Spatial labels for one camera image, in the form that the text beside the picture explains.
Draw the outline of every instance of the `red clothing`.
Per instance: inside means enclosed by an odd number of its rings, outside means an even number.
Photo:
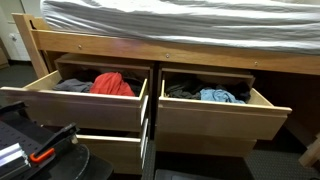
[[[96,78],[90,93],[120,96],[135,96],[128,83],[124,82],[120,73],[105,73]]]

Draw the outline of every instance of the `drawer front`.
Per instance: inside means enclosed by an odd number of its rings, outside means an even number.
[[[166,78],[178,73],[195,73],[209,83],[252,84],[251,75],[224,71],[202,72],[163,68],[157,130],[164,133],[271,140],[287,119],[290,108],[275,107],[254,88],[247,104],[177,99],[166,97]]]
[[[139,138],[77,135],[91,153],[111,162],[115,173],[141,174],[148,144],[148,119],[144,120]]]
[[[157,151],[245,157],[256,140],[156,132]]]
[[[26,86],[1,88],[8,102],[24,101],[38,124],[139,132],[146,111],[147,79],[140,97],[52,91],[61,80],[58,71]]]

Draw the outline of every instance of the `drawer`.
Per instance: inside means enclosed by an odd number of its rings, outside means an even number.
[[[150,66],[137,63],[124,67],[119,62],[110,64],[106,59],[74,63],[67,60],[58,59],[56,62],[61,63],[58,71],[23,88],[3,87],[0,90],[9,102],[24,101],[30,118],[38,124],[66,126],[75,122],[80,128],[140,132],[148,102]],[[80,68],[100,72],[128,69],[145,79],[139,97],[51,90],[62,78],[70,78],[68,74]]]
[[[77,135],[77,138],[91,153],[111,162],[115,173],[141,174],[148,143],[147,128],[148,119],[137,137]]]
[[[251,152],[257,140],[157,133],[155,141],[157,151],[245,157]]]
[[[291,112],[290,108],[273,106],[254,88],[247,104],[166,97],[166,80],[177,73],[196,74],[202,81],[217,84],[244,81],[250,86],[254,80],[239,70],[164,66],[157,132],[271,140]]]

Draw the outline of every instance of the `orange handle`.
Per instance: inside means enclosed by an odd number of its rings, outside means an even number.
[[[50,148],[48,151],[41,154],[39,157],[34,157],[34,153],[30,154],[30,159],[34,163],[41,163],[42,161],[46,160],[48,157],[50,157],[54,153],[54,148]]]

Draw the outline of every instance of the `mattress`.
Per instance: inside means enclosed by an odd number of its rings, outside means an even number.
[[[320,5],[269,0],[42,0],[52,30],[320,54]]]

